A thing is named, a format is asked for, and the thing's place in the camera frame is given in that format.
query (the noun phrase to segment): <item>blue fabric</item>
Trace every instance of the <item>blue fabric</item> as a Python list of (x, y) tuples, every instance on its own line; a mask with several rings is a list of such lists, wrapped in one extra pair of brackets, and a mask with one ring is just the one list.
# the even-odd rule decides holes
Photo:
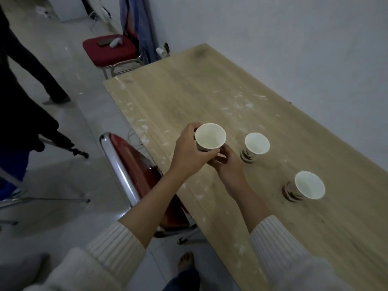
[(199, 291), (201, 280), (198, 271), (191, 268), (181, 272), (174, 279), (172, 279), (163, 291)]
[[(123, 33), (126, 32), (128, 6), (126, 0), (119, 0), (120, 22)], [(132, 13), (133, 24), (139, 39), (139, 50), (143, 54), (143, 63), (148, 64), (158, 60), (155, 44), (152, 39), (151, 28), (148, 22), (143, 0), (129, 0), (129, 8)]]
[[(0, 146), (0, 167), (14, 178), (22, 181), (26, 174), (29, 151)], [(16, 186), (0, 177), (0, 200), (9, 198)]]

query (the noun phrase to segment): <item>ribbed cuff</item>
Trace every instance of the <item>ribbed cuff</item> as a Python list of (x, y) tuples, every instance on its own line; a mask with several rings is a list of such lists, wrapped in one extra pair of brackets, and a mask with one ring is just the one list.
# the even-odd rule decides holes
[(140, 241), (121, 223), (116, 222), (86, 246), (122, 286), (131, 279), (146, 252)]
[(250, 242), (271, 285), (296, 261), (310, 256), (274, 215), (255, 227), (250, 234)]

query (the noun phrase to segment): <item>red chair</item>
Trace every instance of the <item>red chair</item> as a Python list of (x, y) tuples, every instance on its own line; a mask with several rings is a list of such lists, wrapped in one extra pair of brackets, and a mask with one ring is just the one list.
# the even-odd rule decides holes
[[(109, 46), (110, 41), (115, 38), (122, 38), (123, 44), (117, 45), (115, 48)], [(85, 40), (82, 43), (86, 54), (97, 68), (101, 68), (104, 72), (104, 76), (108, 79), (106, 68), (111, 69), (112, 77), (120, 73), (131, 71), (135, 68), (130, 68), (124, 71), (115, 72), (114, 69), (118, 66), (123, 66), (127, 63), (136, 62), (143, 66), (141, 61), (141, 55), (131, 40), (123, 36), (122, 34), (111, 34), (109, 36), (103, 36), (93, 39)]]
[[(129, 199), (131, 207), (135, 206), (156, 185), (162, 177), (162, 173), (143, 154), (115, 134), (104, 133), (100, 137), (100, 144)], [(196, 228), (196, 224), (190, 225), (185, 215), (184, 206), (175, 195), (160, 221), (154, 237), (163, 238), (191, 232)], [(178, 244), (185, 243), (187, 238), (180, 238)]]

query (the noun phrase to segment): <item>red chair seat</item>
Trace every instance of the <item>red chair seat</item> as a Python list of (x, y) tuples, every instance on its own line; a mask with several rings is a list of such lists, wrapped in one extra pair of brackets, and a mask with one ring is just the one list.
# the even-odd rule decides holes
[[(162, 175), (149, 160), (118, 135), (110, 134), (114, 150), (118, 154), (140, 198), (143, 198), (161, 179)], [(190, 226), (183, 204), (174, 196), (164, 214), (160, 226), (166, 231), (186, 229)]]
[[(111, 48), (109, 45), (99, 46), (97, 44), (100, 41), (112, 38), (122, 38), (123, 44), (119, 44), (115, 48)], [(97, 67), (111, 66), (126, 60), (136, 59), (139, 56), (131, 40), (121, 34), (111, 34), (109, 36), (88, 39), (82, 43), (82, 47)]]

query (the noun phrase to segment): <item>paper cup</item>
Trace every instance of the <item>paper cup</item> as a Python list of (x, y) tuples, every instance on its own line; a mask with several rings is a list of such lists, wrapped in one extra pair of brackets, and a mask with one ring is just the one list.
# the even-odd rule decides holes
[(207, 152), (220, 148), (226, 141), (226, 132), (215, 123), (205, 123), (197, 128), (195, 140), (199, 151)]
[(309, 171), (296, 174), (282, 189), (284, 198), (291, 202), (308, 199), (320, 199), (325, 195), (325, 185), (322, 180)]
[(240, 153), (241, 160), (245, 163), (253, 163), (259, 155), (269, 151), (268, 139), (260, 133), (250, 133), (245, 137), (245, 147)]

